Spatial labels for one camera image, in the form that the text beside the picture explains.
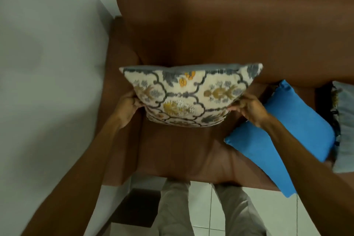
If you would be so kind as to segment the floral patterned cream pillow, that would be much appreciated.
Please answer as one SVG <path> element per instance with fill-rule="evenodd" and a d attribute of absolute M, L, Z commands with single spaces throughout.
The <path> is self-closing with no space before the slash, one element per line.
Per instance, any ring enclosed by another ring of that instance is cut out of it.
<path fill-rule="evenodd" d="M 145 105 L 150 121 L 195 128 L 223 122 L 228 107 L 245 93 L 263 65 L 136 65 L 119 70 Z"/>

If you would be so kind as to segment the person's left forearm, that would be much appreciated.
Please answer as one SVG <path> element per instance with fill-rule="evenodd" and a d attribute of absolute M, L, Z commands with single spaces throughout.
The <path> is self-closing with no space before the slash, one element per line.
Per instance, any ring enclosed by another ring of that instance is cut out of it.
<path fill-rule="evenodd" d="M 121 124 L 117 114 L 108 119 L 84 154 L 38 207 L 21 236 L 84 236 Z"/>

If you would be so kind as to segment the person's right hand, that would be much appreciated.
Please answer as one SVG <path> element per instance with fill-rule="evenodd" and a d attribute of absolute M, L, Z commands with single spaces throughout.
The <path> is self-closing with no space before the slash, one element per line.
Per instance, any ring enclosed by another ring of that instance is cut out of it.
<path fill-rule="evenodd" d="M 245 104 L 244 113 L 241 114 L 256 127 L 263 129 L 264 124 L 269 121 L 269 113 L 256 96 L 245 93 L 234 103 Z"/>

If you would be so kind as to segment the person's left hand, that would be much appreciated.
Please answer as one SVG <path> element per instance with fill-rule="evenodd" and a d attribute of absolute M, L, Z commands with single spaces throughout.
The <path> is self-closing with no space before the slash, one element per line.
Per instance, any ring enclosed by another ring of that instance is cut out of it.
<path fill-rule="evenodd" d="M 113 119 L 118 129 L 129 124 L 135 112 L 139 109 L 133 106 L 133 98 L 138 98 L 134 90 L 122 95 L 113 112 Z"/>

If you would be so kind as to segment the grey patterned pillow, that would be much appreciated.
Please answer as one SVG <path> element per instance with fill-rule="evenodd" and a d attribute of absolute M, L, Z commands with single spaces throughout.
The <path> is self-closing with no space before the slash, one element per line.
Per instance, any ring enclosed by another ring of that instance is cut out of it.
<path fill-rule="evenodd" d="M 354 85 L 333 81 L 331 112 L 336 135 L 335 173 L 354 172 Z"/>

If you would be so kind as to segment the person's right forearm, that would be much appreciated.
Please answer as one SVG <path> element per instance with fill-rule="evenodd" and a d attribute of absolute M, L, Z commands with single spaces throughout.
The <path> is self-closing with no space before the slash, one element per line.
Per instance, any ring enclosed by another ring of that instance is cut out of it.
<path fill-rule="evenodd" d="M 318 161 L 272 115 L 263 130 L 321 236 L 354 236 L 354 189 Z"/>

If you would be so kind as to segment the blue pillow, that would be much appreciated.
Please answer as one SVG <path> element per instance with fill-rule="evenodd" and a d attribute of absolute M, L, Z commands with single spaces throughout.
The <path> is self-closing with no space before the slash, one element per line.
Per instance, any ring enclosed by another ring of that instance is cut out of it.
<path fill-rule="evenodd" d="M 313 173 L 315 158 L 326 160 L 334 146 L 334 130 L 285 80 L 264 107 L 267 116 L 260 128 L 247 121 L 224 142 L 261 168 L 289 198 L 297 193 L 292 176 Z"/>

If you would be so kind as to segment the person's grey trousers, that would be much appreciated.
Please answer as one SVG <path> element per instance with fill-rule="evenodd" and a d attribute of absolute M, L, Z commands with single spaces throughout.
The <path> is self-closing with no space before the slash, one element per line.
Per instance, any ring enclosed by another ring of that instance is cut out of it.
<path fill-rule="evenodd" d="M 161 189 L 157 215 L 151 228 L 158 236 L 210 235 L 212 200 L 220 203 L 224 224 L 211 236 L 271 236 L 249 195 L 231 184 L 197 184 L 190 193 L 191 182 L 166 179 Z"/>

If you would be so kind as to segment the brown sofa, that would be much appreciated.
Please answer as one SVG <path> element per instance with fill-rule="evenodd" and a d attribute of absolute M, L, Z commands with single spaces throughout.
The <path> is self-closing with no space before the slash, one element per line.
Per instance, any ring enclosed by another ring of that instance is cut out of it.
<path fill-rule="evenodd" d="M 263 100 L 285 79 L 311 108 L 330 81 L 354 85 L 354 0 L 117 0 L 96 132 L 131 89 L 120 67 L 262 63 L 249 92 Z M 248 158 L 224 143 L 239 123 L 187 128 L 149 121 L 141 110 L 119 133 L 103 184 L 133 173 L 276 190 Z"/>

